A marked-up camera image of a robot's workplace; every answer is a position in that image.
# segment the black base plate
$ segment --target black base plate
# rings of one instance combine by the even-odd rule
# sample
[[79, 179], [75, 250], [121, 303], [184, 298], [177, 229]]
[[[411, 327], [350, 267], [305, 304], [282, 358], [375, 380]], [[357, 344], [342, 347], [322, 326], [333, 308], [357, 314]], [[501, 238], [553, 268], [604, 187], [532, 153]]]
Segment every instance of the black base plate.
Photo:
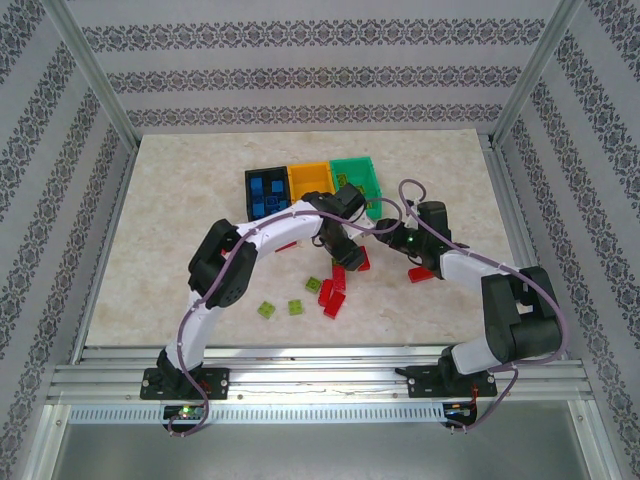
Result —
[[460, 377], [454, 384], [446, 386], [437, 365], [411, 365], [396, 368], [396, 373], [407, 378], [409, 398], [471, 397], [474, 385], [478, 387], [478, 397], [495, 397], [498, 394], [495, 382], [489, 383], [490, 375], [486, 371]]
[[[227, 399], [229, 372], [228, 368], [202, 368], [200, 370], [197, 381], [207, 393], [209, 400]], [[195, 388], [191, 388], [185, 394], [176, 393], [165, 384], [159, 369], [147, 368], [144, 371], [144, 377], [142, 377], [140, 398], [142, 400], [201, 400], [202, 396]]]

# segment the wallpaper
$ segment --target wallpaper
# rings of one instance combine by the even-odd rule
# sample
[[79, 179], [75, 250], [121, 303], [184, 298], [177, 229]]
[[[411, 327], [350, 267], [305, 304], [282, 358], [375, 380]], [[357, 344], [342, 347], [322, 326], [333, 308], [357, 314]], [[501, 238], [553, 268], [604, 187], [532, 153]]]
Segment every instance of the wallpaper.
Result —
[[489, 133], [556, 0], [69, 5], [142, 133]]
[[37, 2], [0, 6], [0, 479], [19, 478], [129, 155]]
[[623, 478], [640, 478], [639, 26], [632, 2], [585, 3], [503, 145]]

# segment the marble tabletop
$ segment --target marble tabletop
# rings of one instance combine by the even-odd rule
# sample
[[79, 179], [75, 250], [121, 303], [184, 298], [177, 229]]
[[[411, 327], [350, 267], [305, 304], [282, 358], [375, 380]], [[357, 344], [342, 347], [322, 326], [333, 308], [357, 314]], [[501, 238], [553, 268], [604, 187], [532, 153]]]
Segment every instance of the marble tabletop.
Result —
[[[146, 135], [87, 345], [163, 345], [175, 335], [187, 303], [187, 265], [204, 235], [220, 218], [247, 221], [245, 170], [360, 156], [372, 158], [383, 195], [398, 200], [400, 180], [421, 181], [429, 199], [445, 202], [454, 241], [513, 262], [474, 130]], [[383, 213], [393, 211], [385, 206]], [[372, 237], [359, 243], [371, 270], [347, 273], [335, 320], [304, 288], [310, 276], [331, 275], [328, 253], [305, 241], [256, 265], [210, 344], [441, 344], [482, 333], [479, 296], [437, 279], [412, 284], [406, 257]], [[302, 300], [303, 315], [289, 315], [293, 299]], [[269, 320], [256, 311], [264, 300], [276, 306]]]

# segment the blue block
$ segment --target blue block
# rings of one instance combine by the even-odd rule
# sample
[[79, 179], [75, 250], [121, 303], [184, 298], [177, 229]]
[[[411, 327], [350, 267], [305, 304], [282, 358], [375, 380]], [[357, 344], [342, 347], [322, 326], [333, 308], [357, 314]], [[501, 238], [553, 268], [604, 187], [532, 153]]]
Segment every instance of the blue block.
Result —
[[254, 218], [262, 218], [262, 217], [264, 217], [264, 204], [263, 203], [254, 203], [253, 204], [253, 216], [254, 216]]
[[262, 179], [260, 177], [253, 177], [250, 185], [253, 195], [262, 195]]
[[274, 180], [271, 182], [271, 193], [274, 195], [284, 193], [284, 182], [282, 180]]

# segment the green tray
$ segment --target green tray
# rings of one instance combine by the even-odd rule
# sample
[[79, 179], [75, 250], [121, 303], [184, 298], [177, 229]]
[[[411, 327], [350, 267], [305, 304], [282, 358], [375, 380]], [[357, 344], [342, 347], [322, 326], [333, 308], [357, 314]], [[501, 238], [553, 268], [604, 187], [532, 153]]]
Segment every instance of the green tray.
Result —
[[[367, 200], [382, 196], [370, 157], [331, 160], [329, 165], [336, 191], [348, 182], [358, 188]], [[368, 203], [367, 215], [371, 220], [379, 220], [382, 217], [382, 203]]]

